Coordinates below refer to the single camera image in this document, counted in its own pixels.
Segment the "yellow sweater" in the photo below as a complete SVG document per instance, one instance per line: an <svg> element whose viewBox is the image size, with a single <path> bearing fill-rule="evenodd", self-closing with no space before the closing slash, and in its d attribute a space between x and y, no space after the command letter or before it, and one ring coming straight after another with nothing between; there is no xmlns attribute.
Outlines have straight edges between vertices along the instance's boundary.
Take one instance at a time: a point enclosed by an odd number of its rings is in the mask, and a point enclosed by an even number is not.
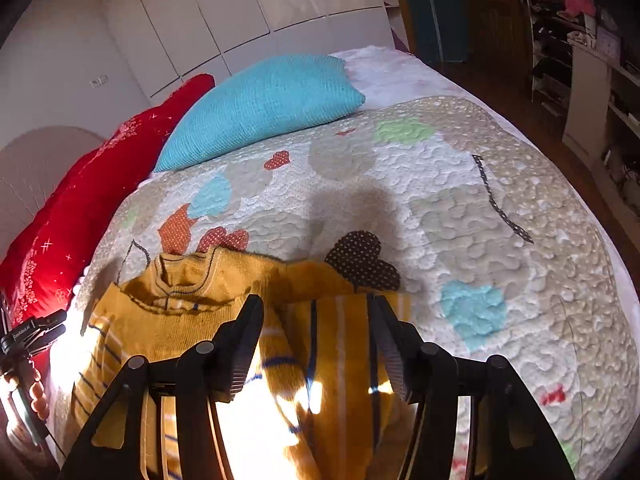
<svg viewBox="0 0 640 480"><path fill-rule="evenodd" d="M285 264L211 248L161 254L138 278L112 284L84 336L91 356L74 387L77 422L86 422L127 358L181 355L235 319L248 294L264 301L262 333L244 389L218 404L234 477L363 479L388 420L391 389L369 339L365 295L319 262ZM408 297L385 295L408 319ZM168 471L180 478L171 400L164 407ZM116 427L101 425L94 442L116 446Z"/></svg>

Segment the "white wardrobe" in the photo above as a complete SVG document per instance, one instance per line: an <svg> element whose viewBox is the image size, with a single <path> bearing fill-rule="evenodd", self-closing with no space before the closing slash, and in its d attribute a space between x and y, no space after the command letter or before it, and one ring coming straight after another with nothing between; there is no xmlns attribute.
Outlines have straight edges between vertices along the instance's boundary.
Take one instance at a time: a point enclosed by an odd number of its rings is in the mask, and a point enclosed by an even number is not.
<svg viewBox="0 0 640 480"><path fill-rule="evenodd" d="M153 104L198 73L220 83L277 54L394 45L383 0L102 0L102 6Z"/></svg>

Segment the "heart pattern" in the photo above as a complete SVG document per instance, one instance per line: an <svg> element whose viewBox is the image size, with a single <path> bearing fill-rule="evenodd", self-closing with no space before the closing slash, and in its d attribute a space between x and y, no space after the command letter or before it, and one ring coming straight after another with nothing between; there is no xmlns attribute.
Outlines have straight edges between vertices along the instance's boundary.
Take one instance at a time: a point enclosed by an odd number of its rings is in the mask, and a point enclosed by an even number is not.
<svg viewBox="0 0 640 480"><path fill-rule="evenodd" d="M393 265L378 258L381 249L375 234L352 231L338 240L324 260L356 288L398 290L400 274Z"/></svg>
<svg viewBox="0 0 640 480"><path fill-rule="evenodd" d="M344 137L345 135L350 134L351 132L354 132L356 129L355 128L347 128L346 130L343 130L341 132L336 133L336 135L338 137Z"/></svg>
<svg viewBox="0 0 640 480"><path fill-rule="evenodd" d="M428 140L436 133L436 129L420 122L418 118L391 119L380 121L376 126L376 140L384 142L400 142L400 144L416 144Z"/></svg>
<svg viewBox="0 0 640 480"><path fill-rule="evenodd" d="M276 152L273 156L264 163L265 170L277 170L281 168L285 164L289 164L291 160L289 159L289 152L287 150L283 150L282 152Z"/></svg>
<svg viewBox="0 0 640 480"><path fill-rule="evenodd" d="M187 215L189 218L200 218L204 215L215 216L223 213L228 209L231 193L231 183L228 178L218 173L193 197L187 209Z"/></svg>
<svg viewBox="0 0 640 480"><path fill-rule="evenodd" d="M249 233L244 229L238 229L227 234L223 227L209 229L200 239L197 253L206 253L210 247L226 247L236 251L244 251L249 244Z"/></svg>
<svg viewBox="0 0 640 480"><path fill-rule="evenodd" d="M558 387L552 392L545 393L540 399L540 404L542 406L548 406L549 404L559 404L560 402L565 402L566 400L566 392L564 391L564 387L562 384L558 384Z"/></svg>
<svg viewBox="0 0 640 480"><path fill-rule="evenodd" d="M447 321L471 351L502 330L507 319L504 295L490 285L473 286L451 280L442 287L440 305Z"/></svg>
<svg viewBox="0 0 640 480"><path fill-rule="evenodd" d="M189 204L184 204L178 211L167 218L158 229L162 250L169 254L184 254L191 242L191 226L198 219L187 216Z"/></svg>

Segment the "turquoise pillow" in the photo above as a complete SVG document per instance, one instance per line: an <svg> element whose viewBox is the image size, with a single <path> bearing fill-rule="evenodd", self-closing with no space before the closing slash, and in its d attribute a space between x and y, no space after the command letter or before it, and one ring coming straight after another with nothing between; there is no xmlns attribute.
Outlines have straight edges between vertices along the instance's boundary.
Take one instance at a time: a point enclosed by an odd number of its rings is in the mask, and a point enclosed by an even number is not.
<svg viewBox="0 0 640 480"><path fill-rule="evenodd" d="M191 107L154 171L187 168L258 140L335 121L364 99L349 83L343 59L309 54L265 59Z"/></svg>

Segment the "electrical outlet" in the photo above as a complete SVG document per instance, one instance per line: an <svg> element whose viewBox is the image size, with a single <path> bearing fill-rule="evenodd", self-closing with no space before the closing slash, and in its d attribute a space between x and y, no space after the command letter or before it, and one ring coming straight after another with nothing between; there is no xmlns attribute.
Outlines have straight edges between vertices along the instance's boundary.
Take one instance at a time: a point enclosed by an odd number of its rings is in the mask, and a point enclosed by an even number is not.
<svg viewBox="0 0 640 480"><path fill-rule="evenodd" d="M105 75L98 76L96 79L91 80L91 86L92 88L98 88L98 86L104 85L108 80L109 78Z"/></svg>

